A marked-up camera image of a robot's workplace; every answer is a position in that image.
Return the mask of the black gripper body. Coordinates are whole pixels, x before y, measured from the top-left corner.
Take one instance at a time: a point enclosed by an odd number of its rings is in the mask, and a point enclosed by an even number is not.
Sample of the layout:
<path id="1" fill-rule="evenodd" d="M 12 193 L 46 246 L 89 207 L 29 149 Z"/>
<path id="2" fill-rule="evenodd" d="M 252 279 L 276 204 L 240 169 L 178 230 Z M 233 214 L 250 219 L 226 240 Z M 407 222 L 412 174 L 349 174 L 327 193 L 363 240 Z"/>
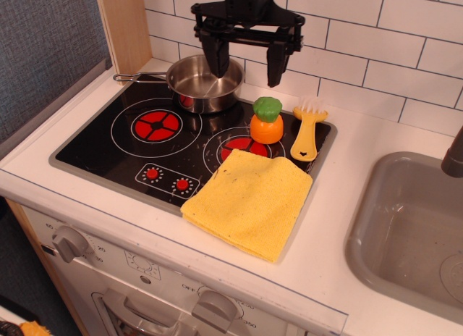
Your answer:
<path id="1" fill-rule="evenodd" d="M 287 52 L 302 48 L 305 18 L 274 0 L 223 0 L 196 3 L 195 35 L 206 52 L 225 52 L 230 43 L 270 47 L 282 43 Z"/>

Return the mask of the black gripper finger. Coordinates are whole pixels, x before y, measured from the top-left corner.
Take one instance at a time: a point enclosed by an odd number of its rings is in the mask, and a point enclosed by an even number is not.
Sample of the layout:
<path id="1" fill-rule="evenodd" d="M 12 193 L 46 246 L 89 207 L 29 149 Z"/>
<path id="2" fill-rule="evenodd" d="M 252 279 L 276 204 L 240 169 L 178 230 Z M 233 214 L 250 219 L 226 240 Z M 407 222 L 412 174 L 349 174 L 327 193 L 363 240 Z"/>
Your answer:
<path id="1" fill-rule="evenodd" d="M 229 42 L 206 30 L 200 31 L 200 41 L 210 71 L 222 78 L 229 68 Z"/>
<path id="2" fill-rule="evenodd" d="M 281 82 L 281 77 L 286 71 L 289 61 L 290 47 L 288 43 L 277 41 L 272 43 L 267 50 L 267 76 L 268 86 L 273 88 Z"/>

